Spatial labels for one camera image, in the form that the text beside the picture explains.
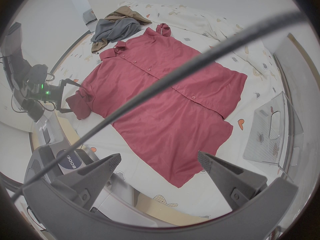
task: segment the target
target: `black cable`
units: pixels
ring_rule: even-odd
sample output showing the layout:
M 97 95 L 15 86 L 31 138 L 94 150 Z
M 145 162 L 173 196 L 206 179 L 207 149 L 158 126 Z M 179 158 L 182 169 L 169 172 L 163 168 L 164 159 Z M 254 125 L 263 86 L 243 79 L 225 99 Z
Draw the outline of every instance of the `black cable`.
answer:
M 51 104 L 53 105 L 53 109 L 48 109 L 48 108 L 46 108 L 44 105 L 42 105 L 42 103 L 41 103 L 39 100 L 37 100 L 37 102 L 39 102 L 39 104 L 40 104 L 45 110 L 48 110 L 48 111 L 50 111 L 50 112 L 53 112 L 53 111 L 56 109 L 56 106 L 54 105 L 53 102 L 48 102 L 48 103 L 51 103 Z
M 14 98 L 14 94 L 12 94 L 12 96 L 11 96 L 11 108 L 12 108 L 12 110 L 14 111 L 14 112 L 16 112 L 16 113 L 28 113 L 27 111 L 16 111 L 16 110 L 14 110 L 14 107 L 12 106 L 12 99 Z
M 40 226 L 40 225 L 32 218 L 32 216 L 31 216 L 30 213 L 29 213 L 29 210 L 31 210 L 31 209 L 30 209 L 30 207 L 28 206 L 28 207 L 26 208 L 26 212 L 28 213 L 29 217 L 33 220 L 33 222 L 34 222 L 35 224 L 37 224 L 38 227 L 42 228 L 41 231 L 47 231 L 44 227 Z
M 47 73 L 47 75 L 52 76 L 52 78 L 51 78 L 51 79 L 46 80 L 46 82 L 51 82 L 51 81 L 53 81 L 54 79 L 56 79 L 56 77 L 55 77 L 55 75 L 54 75 L 54 74 Z
M 230 53 L 231 51 L 251 42 L 261 36 L 269 34 L 275 30 L 281 29 L 283 27 L 289 26 L 294 23 L 304 22 L 306 17 L 299 11 L 284 13 L 272 18 L 265 19 L 250 26 L 240 33 L 234 35 L 233 37 L 226 39 L 219 45 L 213 47 L 212 49 L 206 51 L 205 53 L 199 54 L 198 56 L 192 58 L 190 61 L 186 62 L 182 66 L 178 67 L 176 70 L 167 74 L 165 77 L 159 79 L 150 87 L 146 88 L 144 91 L 130 99 L 123 106 L 118 108 L 112 114 L 107 116 L 102 122 L 97 126 L 92 128 L 88 133 L 86 133 L 82 138 L 76 141 L 72 146 L 66 149 L 61 156 L 57 157 L 50 163 L 48 163 L 41 171 L 35 174 L 30 180 L 28 180 L 22 187 L 20 187 L 11 197 L 11 200 L 15 202 L 19 195 L 22 194 L 22 188 L 32 184 L 33 182 L 39 180 L 44 174 L 50 171 L 54 166 L 61 162 L 70 152 L 75 151 L 81 144 L 86 142 L 97 132 L 102 130 L 107 125 L 116 121 L 119 117 L 123 116 L 130 110 L 134 109 L 141 103 L 154 97 L 161 91 L 165 90 L 169 86 L 174 85 L 183 78 L 195 73 L 196 71 L 202 69 L 203 67 L 214 62 L 216 59 L 223 55 Z

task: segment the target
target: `blue circular logo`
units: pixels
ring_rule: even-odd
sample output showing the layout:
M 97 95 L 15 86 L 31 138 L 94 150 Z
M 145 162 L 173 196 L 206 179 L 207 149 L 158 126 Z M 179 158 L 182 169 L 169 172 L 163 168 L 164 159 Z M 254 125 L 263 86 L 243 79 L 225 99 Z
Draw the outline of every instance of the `blue circular logo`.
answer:
M 62 155 L 62 153 L 66 151 L 65 149 L 60 150 L 57 154 L 57 158 Z M 61 162 L 59 162 L 59 165 L 61 165 L 63 168 L 73 170 L 79 168 L 79 166 L 82 164 L 82 161 L 78 158 L 78 156 L 71 152 L 67 155 Z

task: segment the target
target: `vent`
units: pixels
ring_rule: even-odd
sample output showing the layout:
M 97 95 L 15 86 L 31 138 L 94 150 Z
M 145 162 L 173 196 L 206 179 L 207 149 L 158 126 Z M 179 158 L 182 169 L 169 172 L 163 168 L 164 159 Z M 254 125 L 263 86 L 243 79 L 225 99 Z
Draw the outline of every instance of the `vent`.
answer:
M 33 160 L 33 163 L 31 165 L 31 169 L 34 170 L 35 174 L 38 173 L 39 171 L 41 171 L 41 165 L 37 159 Z

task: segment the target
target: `red fabric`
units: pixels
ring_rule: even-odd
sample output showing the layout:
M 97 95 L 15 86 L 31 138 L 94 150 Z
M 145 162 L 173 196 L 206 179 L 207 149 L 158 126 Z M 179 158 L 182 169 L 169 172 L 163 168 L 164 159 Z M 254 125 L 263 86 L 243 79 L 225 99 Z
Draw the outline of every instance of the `red fabric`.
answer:
M 100 53 L 102 62 L 66 99 L 78 119 L 107 117 L 199 52 L 168 36 L 166 24 Z M 162 177 L 182 187 L 202 167 L 198 150 L 215 155 L 231 135 L 224 121 L 240 101 L 247 76 L 212 63 L 125 114 L 112 125 Z

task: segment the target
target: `brown garment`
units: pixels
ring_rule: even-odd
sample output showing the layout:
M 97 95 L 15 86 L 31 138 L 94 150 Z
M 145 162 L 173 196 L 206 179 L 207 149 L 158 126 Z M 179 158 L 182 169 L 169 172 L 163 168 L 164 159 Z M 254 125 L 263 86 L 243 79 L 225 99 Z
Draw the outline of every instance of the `brown garment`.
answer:
M 111 22 L 115 22 L 119 19 L 123 18 L 134 18 L 136 21 L 138 21 L 141 25 L 147 25 L 149 23 L 152 23 L 152 21 L 142 17 L 141 14 L 139 14 L 136 11 L 131 10 L 128 6 L 124 5 L 121 6 L 119 9 L 115 10 L 114 12 L 108 14 L 104 19 L 109 20 Z M 102 38 L 102 42 L 93 42 L 91 47 L 91 52 L 94 54 L 97 51 L 101 50 L 105 46 L 107 46 L 108 40 L 105 38 Z

